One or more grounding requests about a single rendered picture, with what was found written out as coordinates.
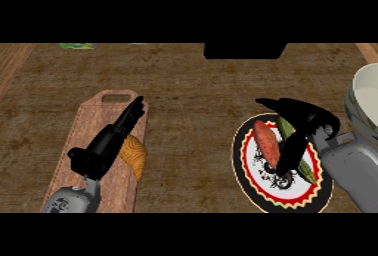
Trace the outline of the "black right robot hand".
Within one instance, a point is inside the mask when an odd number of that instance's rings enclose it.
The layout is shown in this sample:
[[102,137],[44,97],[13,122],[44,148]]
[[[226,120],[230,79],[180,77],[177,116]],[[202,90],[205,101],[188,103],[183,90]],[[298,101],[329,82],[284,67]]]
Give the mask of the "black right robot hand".
[[279,100],[257,98],[255,102],[272,109],[295,129],[286,139],[278,161],[276,174],[282,177],[288,171],[298,167],[307,148],[307,137],[316,134],[319,128],[323,128],[325,141],[329,141],[340,131],[340,119],[319,106],[291,98],[281,98]]

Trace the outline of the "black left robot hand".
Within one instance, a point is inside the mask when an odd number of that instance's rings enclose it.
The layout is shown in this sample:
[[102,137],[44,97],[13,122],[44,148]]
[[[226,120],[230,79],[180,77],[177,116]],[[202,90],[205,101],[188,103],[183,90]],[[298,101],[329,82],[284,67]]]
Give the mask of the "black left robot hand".
[[139,96],[124,109],[114,124],[97,133],[86,149],[74,147],[68,151],[71,170],[92,180],[100,180],[111,169],[124,139],[143,116],[143,97]]

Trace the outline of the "orange sweet potato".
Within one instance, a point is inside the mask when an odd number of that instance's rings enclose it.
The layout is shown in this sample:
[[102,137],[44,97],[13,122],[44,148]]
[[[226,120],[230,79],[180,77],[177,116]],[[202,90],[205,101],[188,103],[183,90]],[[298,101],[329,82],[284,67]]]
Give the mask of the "orange sweet potato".
[[261,120],[254,122],[254,140],[269,165],[276,168],[281,157],[278,139]]

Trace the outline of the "white bowl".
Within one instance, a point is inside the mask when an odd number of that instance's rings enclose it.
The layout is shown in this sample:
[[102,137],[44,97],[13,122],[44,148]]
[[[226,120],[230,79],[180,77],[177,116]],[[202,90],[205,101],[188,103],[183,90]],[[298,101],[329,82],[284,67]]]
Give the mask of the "white bowl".
[[357,70],[346,93],[344,107],[354,129],[378,145],[378,63]]

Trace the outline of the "black red white patterned plate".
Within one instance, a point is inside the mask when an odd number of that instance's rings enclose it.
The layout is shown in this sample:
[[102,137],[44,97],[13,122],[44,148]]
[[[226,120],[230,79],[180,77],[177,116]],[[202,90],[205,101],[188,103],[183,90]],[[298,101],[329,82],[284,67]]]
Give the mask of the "black red white patterned plate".
[[322,169],[313,143],[307,144],[303,161],[315,176],[315,184],[297,170],[284,177],[273,173],[254,140],[252,126],[257,121],[263,121],[282,146],[284,137],[276,118],[275,113],[258,114],[242,123],[235,133],[230,159],[236,181],[247,198],[263,212],[317,213],[328,206],[334,182]]

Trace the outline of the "brown wooden cutting board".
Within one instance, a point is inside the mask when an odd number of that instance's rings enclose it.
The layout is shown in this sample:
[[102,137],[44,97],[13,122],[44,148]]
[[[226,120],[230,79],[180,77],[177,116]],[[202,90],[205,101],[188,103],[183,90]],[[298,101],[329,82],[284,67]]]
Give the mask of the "brown wooden cutting board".
[[148,103],[105,90],[80,104],[41,211],[130,213],[145,164]]

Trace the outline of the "golden brown croissant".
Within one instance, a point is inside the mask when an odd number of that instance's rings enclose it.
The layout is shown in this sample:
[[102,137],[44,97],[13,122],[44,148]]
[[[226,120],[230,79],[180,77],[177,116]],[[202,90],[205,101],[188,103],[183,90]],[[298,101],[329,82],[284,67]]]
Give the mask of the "golden brown croissant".
[[124,163],[131,167],[136,180],[140,180],[146,166],[146,149],[133,135],[128,135],[124,139],[120,157]]

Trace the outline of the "green vegetable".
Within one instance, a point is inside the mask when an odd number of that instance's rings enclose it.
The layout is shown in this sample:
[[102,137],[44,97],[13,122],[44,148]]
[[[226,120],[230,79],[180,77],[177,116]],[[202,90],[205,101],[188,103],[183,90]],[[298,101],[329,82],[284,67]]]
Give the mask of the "green vegetable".
[[[289,122],[282,117],[278,117],[276,124],[278,124],[278,130],[281,133],[282,141],[286,141],[286,139],[295,132],[295,129],[294,129],[292,125],[289,124]],[[310,184],[316,183],[316,177],[313,174],[313,170],[304,160],[300,161],[300,164],[297,167],[297,173]]]

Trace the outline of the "black appliance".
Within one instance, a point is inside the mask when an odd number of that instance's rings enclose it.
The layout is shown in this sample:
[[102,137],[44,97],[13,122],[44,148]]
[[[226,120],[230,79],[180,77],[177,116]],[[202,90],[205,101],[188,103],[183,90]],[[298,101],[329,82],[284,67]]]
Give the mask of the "black appliance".
[[207,59],[278,59],[285,50],[285,43],[207,43]]

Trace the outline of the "green yellow packet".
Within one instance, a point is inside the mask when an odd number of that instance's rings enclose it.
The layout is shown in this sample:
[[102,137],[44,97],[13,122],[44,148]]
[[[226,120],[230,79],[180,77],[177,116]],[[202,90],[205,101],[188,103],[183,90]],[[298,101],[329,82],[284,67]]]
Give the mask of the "green yellow packet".
[[62,49],[69,50],[92,50],[96,49],[96,43],[59,43]]

